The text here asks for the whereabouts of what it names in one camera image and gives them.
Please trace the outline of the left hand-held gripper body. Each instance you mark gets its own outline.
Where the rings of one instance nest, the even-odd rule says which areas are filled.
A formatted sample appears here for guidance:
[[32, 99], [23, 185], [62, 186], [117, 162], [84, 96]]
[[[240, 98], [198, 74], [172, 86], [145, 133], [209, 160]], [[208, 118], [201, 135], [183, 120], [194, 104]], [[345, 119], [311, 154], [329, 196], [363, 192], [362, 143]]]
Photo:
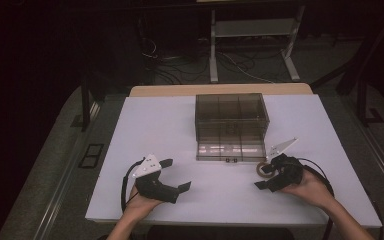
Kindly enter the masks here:
[[158, 160], [153, 154], [146, 156], [132, 174], [135, 186], [143, 197], [175, 204], [180, 194], [177, 187], [165, 185], [159, 180], [164, 169], [160, 166], [160, 161], [162, 160]]

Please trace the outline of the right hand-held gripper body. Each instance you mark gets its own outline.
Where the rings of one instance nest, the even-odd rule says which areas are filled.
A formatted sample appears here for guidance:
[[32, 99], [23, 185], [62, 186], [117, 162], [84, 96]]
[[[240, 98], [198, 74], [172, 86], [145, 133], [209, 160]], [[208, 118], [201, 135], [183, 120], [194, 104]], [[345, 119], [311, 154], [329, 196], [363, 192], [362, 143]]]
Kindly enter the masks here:
[[270, 148], [268, 160], [278, 174], [270, 180], [274, 185], [272, 192], [283, 189], [284, 187], [296, 183], [299, 184], [302, 179], [303, 165], [295, 158], [288, 157], [285, 151], [290, 148], [298, 139], [296, 137], [286, 142], [279, 143]]

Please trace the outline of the smoky transparent drawer box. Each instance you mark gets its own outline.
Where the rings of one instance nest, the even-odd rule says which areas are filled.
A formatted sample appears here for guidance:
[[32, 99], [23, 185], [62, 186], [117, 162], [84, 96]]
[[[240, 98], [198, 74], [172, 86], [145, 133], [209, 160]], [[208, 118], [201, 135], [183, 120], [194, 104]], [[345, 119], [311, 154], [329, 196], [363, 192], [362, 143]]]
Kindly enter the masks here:
[[[259, 93], [200, 94], [195, 101], [195, 132], [199, 124], [219, 122], [259, 122], [269, 126], [270, 120], [263, 96]], [[262, 141], [227, 142], [262, 144]]]

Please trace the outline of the person's left hand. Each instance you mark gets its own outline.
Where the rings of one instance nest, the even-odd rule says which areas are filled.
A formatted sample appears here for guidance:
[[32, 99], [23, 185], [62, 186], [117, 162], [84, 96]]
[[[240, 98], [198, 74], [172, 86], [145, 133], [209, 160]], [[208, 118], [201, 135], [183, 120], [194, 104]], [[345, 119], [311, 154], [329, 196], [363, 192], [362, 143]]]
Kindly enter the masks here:
[[160, 200], [143, 197], [133, 186], [123, 216], [139, 221], [147, 217], [160, 204]]

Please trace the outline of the person's right hand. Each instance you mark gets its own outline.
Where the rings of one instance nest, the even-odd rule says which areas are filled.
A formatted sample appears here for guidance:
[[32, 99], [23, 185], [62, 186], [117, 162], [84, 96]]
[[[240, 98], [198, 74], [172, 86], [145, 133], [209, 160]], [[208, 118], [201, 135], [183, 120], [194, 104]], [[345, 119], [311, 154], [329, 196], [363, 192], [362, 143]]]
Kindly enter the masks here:
[[333, 200], [333, 195], [328, 191], [325, 184], [311, 172], [304, 170], [302, 180], [299, 184], [291, 184], [281, 192], [292, 194], [310, 205], [325, 208]]

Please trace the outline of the black stand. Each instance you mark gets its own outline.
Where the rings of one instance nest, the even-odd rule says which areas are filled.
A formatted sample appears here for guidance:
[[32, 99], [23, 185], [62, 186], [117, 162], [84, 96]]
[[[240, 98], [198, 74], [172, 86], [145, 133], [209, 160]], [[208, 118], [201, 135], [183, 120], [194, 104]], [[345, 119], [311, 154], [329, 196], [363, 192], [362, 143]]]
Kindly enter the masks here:
[[80, 79], [82, 114], [77, 116], [72, 125], [85, 132], [91, 122], [92, 101], [102, 101], [106, 95], [104, 77], [98, 71], [87, 70]]
[[349, 61], [311, 83], [310, 87], [314, 90], [340, 74], [343, 77], [336, 92], [348, 95], [356, 89], [356, 114], [363, 125], [382, 122], [379, 113], [367, 106], [367, 91], [369, 86], [374, 87], [384, 98], [384, 16]]

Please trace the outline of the white metal stand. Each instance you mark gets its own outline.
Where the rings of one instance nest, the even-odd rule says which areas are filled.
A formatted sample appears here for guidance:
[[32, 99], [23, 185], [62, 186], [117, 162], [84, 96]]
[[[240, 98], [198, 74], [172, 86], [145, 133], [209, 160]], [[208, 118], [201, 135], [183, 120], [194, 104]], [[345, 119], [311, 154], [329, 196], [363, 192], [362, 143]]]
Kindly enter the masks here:
[[258, 19], [258, 20], [229, 20], [217, 21], [216, 12], [211, 12], [211, 32], [210, 32], [210, 56], [209, 72], [210, 82], [218, 83], [218, 70], [216, 58], [216, 39], [229, 37], [256, 37], [256, 36], [287, 36], [288, 44], [280, 51], [283, 63], [293, 82], [298, 82], [300, 76], [291, 58], [295, 40], [304, 15], [305, 6], [301, 5], [297, 9], [295, 17], [278, 19]]

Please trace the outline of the black floor outlet frame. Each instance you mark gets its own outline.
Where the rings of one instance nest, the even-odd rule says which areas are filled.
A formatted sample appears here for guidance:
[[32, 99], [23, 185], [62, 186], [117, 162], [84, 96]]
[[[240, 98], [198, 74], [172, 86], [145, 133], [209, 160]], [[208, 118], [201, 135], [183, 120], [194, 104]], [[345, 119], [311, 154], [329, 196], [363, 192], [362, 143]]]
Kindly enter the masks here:
[[94, 169], [98, 165], [103, 147], [103, 144], [89, 144], [78, 167], [82, 169]]

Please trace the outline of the metal floor rail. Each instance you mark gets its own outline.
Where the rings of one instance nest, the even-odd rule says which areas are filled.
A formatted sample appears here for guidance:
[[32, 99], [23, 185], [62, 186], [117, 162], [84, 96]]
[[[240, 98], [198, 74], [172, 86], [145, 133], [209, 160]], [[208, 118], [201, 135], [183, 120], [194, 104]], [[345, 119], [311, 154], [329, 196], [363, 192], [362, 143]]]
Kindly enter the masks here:
[[46, 240], [57, 218], [72, 181], [78, 156], [87, 140], [89, 125], [99, 113], [100, 106], [93, 101], [84, 112], [81, 103], [69, 102], [63, 106], [45, 144], [38, 156], [33, 173], [46, 191], [44, 210], [39, 215], [39, 225], [33, 240]]
[[358, 175], [371, 196], [384, 207], [384, 126], [358, 125], [360, 143], [355, 153]]

